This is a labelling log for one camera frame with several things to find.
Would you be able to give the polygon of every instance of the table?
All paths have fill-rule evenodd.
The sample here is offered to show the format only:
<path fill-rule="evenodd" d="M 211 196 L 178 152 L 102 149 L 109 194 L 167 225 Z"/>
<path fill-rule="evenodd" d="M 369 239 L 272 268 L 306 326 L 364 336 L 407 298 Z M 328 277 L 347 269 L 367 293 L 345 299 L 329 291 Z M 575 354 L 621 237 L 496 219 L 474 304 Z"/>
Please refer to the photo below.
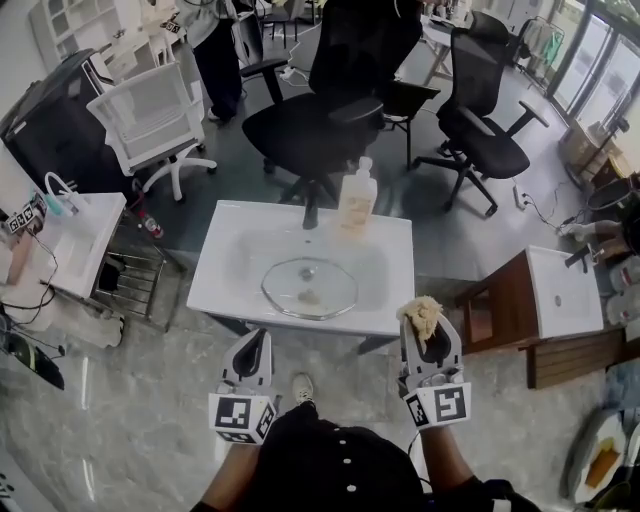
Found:
<path fill-rule="evenodd" d="M 180 279 L 184 267 L 170 254 L 151 242 L 140 238 L 139 219 L 126 209 L 126 200 L 121 193 L 83 194 L 90 203 L 88 213 L 82 223 L 75 217 L 57 218 L 47 215 L 44 227 L 39 233 L 39 240 L 53 252 L 57 262 L 57 270 L 51 278 L 51 286 L 65 297 L 98 310 L 109 309 L 129 318 L 147 323 L 149 326 L 166 331 L 171 314 L 164 318 L 163 324 L 151 320 L 151 306 L 156 298 L 158 282 L 167 263 L 176 269 Z M 126 226 L 136 233 L 136 243 L 143 242 L 135 248 L 148 249 L 142 254 L 114 250 L 113 240 L 116 230 Z M 51 255 L 39 244 L 32 244 L 31 269 L 36 272 L 41 282 L 47 282 L 55 269 Z M 118 257 L 125 261 L 126 271 L 120 273 L 118 288 L 113 292 L 102 290 L 99 276 L 105 262 L 110 257 Z M 170 313 L 175 309 L 178 299 L 176 291 Z"/>
<path fill-rule="evenodd" d="M 435 61 L 429 69 L 423 85 L 429 85 L 433 77 L 452 80 L 453 75 L 444 65 L 444 61 L 451 51 L 451 30 L 435 25 L 428 16 L 420 16 L 420 22 L 422 23 L 422 33 L 426 39 L 426 44 L 435 55 Z M 443 67 L 444 72 L 438 71 L 440 66 Z"/>
<path fill-rule="evenodd" d="M 369 337 L 361 353 L 397 339 L 396 310 L 415 296 L 411 221 L 373 215 L 362 241 L 365 257 L 351 262 L 344 257 L 343 263 L 349 253 L 331 252 L 331 240 L 324 238 L 336 213 L 319 209 L 319 226 L 305 231 L 304 207 L 218 201 L 187 306 L 222 318 L 227 326 L 225 318 Z M 262 279 L 275 263 L 301 256 L 326 257 L 351 272 L 360 291 L 356 306 L 324 321 L 277 311 L 261 291 Z"/>

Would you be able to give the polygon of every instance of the white table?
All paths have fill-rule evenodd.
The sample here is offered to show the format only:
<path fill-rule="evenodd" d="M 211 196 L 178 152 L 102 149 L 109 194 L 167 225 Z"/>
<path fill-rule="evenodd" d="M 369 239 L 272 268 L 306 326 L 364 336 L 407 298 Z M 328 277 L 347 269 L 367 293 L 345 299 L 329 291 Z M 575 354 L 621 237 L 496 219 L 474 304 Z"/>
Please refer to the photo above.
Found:
<path fill-rule="evenodd" d="M 305 320 L 280 313 L 263 295 L 262 279 L 274 263 L 306 256 L 305 251 L 310 256 L 324 256 L 322 251 L 329 243 L 325 241 L 330 239 L 323 238 L 323 233 L 327 233 L 335 214 L 335 210 L 320 209 L 319 226 L 304 231 L 303 207 L 218 201 L 187 306 L 216 318 L 258 325 L 369 336 L 383 338 L 386 343 L 398 338 L 396 310 L 415 296 L 411 221 L 405 219 L 372 216 L 363 243 L 372 247 L 372 253 L 381 255 L 383 271 L 377 274 L 384 275 L 363 275 L 360 269 L 361 298 L 352 310 L 324 321 Z M 288 243 L 281 240 L 298 238 L 301 244 L 292 244 L 291 250 L 281 249 Z M 379 299 L 368 300 L 376 294 Z"/>
<path fill-rule="evenodd" d="M 420 16 L 420 22 L 422 23 L 422 34 L 426 39 L 427 46 L 435 56 L 435 61 L 429 69 L 423 85 L 429 85 L 433 77 L 452 80 L 452 74 L 444 65 L 444 61 L 451 51 L 451 30 L 435 25 L 428 16 Z M 438 70 L 440 66 L 443 67 L 443 72 Z"/>

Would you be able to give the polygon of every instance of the black pants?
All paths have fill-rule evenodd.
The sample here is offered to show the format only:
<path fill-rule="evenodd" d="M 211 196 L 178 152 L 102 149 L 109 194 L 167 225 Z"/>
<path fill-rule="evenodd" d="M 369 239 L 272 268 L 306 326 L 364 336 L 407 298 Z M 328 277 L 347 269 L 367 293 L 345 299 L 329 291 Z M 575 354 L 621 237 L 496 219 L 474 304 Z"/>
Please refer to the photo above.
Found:
<path fill-rule="evenodd" d="M 242 95 L 238 56 L 231 35 L 232 20 L 220 20 L 216 29 L 193 49 L 200 77 L 222 121 L 236 115 Z"/>

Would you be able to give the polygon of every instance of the concrete floor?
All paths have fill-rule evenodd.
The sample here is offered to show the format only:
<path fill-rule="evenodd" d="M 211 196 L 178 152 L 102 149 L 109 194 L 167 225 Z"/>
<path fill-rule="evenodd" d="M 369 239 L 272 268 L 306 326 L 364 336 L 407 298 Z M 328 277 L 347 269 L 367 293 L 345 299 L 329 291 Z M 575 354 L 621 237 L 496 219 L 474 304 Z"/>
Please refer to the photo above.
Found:
<path fill-rule="evenodd" d="M 318 33 L 301 37 L 294 64 L 310 68 Z M 192 65 L 183 60 L 185 68 Z M 407 79 L 420 82 L 431 60 L 429 50 L 418 45 L 406 65 Z M 436 80 L 433 85 L 443 89 L 427 105 L 435 110 L 450 84 Z M 169 180 L 162 180 L 150 201 L 171 249 L 197 253 L 217 199 L 275 201 L 281 192 L 276 181 L 293 181 L 281 170 L 277 180 L 265 177 L 262 157 L 244 138 L 242 119 L 269 104 L 261 79 L 248 82 L 246 89 L 242 112 L 230 125 L 220 129 L 205 121 L 208 154 L 219 162 L 218 174 L 187 170 L 182 177 L 185 205 L 173 203 Z M 283 84 L 283 90 L 291 95 L 305 89 Z M 495 119 L 510 124 L 521 113 L 517 100 L 524 98 L 541 107 L 552 126 L 545 130 L 533 123 L 518 136 L 532 161 L 518 182 L 548 215 L 554 190 L 566 180 L 555 154 L 563 125 L 536 91 L 527 89 L 527 81 L 511 73 L 505 75 Z M 427 153 L 443 140 L 426 111 L 418 115 L 414 135 L 415 154 Z M 413 221 L 421 276 L 479 279 L 527 244 L 555 248 L 563 243 L 533 210 L 515 208 L 510 180 L 489 182 L 500 203 L 489 220 L 482 217 L 488 205 L 471 186 L 462 190 L 450 214 L 441 213 L 454 173 L 425 167 L 406 174 L 404 151 L 404 136 L 398 132 L 381 134 L 370 148 L 381 190 L 376 211 Z M 570 184 L 557 190 L 553 221 L 561 222 L 577 212 L 580 197 Z M 431 282 L 444 283 L 438 279 Z M 68 347 L 67 357 L 57 360 L 65 392 L 15 359 L 0 357 L 0 439 L 59 512 L 187 511 L 215 474 L 225 446 L 208 429 L 207 395 L 234 336 L 186 308 L 188 289 L 187 282 L 164 336 L 131 324 L 121 346 L 96 350 L 64 333 L 46 333 L 43 339 Z M 356 358 L 353 348 L 360 340 L 352 337 L 284 329 L 272 334 L 278 371 L 274 384 L 286 397 L 285 408 L 291 404 L 291 374 L 306 370 L 316 383 L 322 416 L 367 426 L 407 449 L 415 428 L 397 398 L 397 347 Z M 470 356 L 465 365 L 474 387 L 472 420 L 456 427 L 455 434 L 470 465 L 483 479 L 511 480 L 544 510 L 571 510 L 558 495 L 560 475 L 578 428 L 603 401 L 604 372 L 530 391 L 523 353 Z"/>

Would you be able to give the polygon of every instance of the glass pot lid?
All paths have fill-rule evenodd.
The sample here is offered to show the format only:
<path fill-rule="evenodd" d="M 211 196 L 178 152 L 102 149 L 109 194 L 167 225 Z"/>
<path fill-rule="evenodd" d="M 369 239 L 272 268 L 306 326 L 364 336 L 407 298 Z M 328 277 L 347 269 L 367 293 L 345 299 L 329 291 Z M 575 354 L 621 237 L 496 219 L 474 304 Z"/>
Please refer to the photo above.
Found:
<path fill-rule="evenodd" d="M 340 265 L 321 258 L 276 263 L 262 280 L 262 293 L 280 313 L 305 320 L 328 320 L 358 301 L 358 283 Z"/>

